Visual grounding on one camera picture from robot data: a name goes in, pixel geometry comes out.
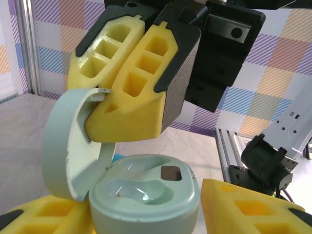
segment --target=checkered backdrop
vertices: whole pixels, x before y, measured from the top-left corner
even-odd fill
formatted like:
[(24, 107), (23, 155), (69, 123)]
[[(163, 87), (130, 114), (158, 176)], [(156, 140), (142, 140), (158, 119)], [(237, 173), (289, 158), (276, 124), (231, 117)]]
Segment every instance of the checkered backdrop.
[(15, 8), (11, 2), (0, 2), (0, 104), (27, 92), (26, 79), (21, 83), (17, 58), (21, 53), (16, 47), (20, 37), (16, 17), (12, 18)]
[[(103, 0), (35, 0), (43, 94), (67, 86), (70, 53), (104, 10)], [(212, 135), (215, 127), (254, 136), (287, 108), (312, 75), (312, 10), (263, 11), (266, 23), (215, 113), (188, 102), (172, 127)]]

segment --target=earbud charging case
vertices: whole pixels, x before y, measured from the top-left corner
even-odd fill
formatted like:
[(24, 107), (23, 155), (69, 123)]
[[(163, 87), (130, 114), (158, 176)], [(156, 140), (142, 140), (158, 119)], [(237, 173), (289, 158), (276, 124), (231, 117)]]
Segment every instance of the earbud charging case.
[(84, 123), (107, 89), (74, 89), (56, 102), (44, 133), (42, 174), (52, 195), (89, 199), (97, 234), (191, 234), (199, 189), (191, 168), (163, 155), (112, 163), (115, 143), (92, 142)]

